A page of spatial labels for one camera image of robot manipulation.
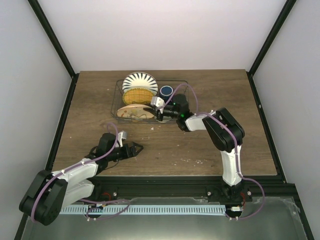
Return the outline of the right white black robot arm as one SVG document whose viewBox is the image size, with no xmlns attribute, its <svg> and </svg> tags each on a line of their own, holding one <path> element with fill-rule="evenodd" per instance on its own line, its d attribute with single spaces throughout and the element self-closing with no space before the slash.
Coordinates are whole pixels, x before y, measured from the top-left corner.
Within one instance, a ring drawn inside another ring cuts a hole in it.
<svg viewBox="0 0 320 240">
<path fill-rule="evenodd" d="M 151 103 L 143 108 L 158 121 L 165 117 L 175 119 L 184 132 L 207 131 L 214 146 L 220 151 L 224 184 L 223 198 L 229 202 L 240 196 L 242 187 L 241 148 L 245 131 L 224 107 L 209 113 L 192 113 L 184 94 L 173 96 L 168 105 L 159 96 L 152 97 Z"/>
</svg>

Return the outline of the blue striped white plate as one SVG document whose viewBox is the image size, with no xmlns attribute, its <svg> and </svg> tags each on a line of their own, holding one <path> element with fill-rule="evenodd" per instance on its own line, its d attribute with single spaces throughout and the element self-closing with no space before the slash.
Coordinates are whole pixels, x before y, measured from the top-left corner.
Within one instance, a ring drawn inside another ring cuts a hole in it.
<svg viewBox="0 0 320 240">
<path fill-rule="evenodd" d="M 122 91 L 126 93 L 130 89 L 143 88 L 151 91 L 154 95 L 158 93 L 156 79 L 145 72 L 133 72 L 125 77 L 122 82 Z"/>
</svg>

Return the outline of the woven bamboo pattern plate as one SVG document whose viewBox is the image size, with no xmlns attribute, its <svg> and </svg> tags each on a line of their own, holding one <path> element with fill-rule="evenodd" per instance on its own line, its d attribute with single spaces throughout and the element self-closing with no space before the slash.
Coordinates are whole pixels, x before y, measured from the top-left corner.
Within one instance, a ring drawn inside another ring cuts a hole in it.
<svg viewBox="0 0 320 240">
<path fill-rule="evenodd" d="M 122 100 L 125 105 L 131 104 L 149 104 L 155 94 L 146 88 L 131 88 L 126 91 Z"/>
</svg>

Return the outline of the dark blue mug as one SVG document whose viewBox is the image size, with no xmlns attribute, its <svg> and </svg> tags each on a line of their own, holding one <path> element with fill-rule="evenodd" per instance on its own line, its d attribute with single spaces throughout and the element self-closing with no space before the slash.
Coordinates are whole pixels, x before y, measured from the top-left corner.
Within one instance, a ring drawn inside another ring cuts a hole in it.
<svg viewBox="0 0 320 240">
<path fill-rule="evenodd" d="M 174 89 L 170 85 L 164 85 L 159 90 L 159 96 L 163 99 L 169 99 L 173 92 Z"/>
</svg>

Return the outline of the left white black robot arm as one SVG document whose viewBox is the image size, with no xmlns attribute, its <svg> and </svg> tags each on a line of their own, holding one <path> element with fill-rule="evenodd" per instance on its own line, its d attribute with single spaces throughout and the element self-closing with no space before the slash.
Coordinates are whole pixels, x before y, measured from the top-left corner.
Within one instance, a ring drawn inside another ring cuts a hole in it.
<svg viewBox="0 0 320 240">
<path fill-rule="evenodd" d="M 57 171 L 37 173 L 19 203 L 19 210 L 34 221 L 48 226 L 61 210 L 77 201 L 97 202 L 102 189 L 90 178 L 108 168 L 110 162 L 136 157 L 144 147 L 136 142 L 125 143 L 127 132 L 104 133 L 97 146 L 79 162 Z"/>
</svg>

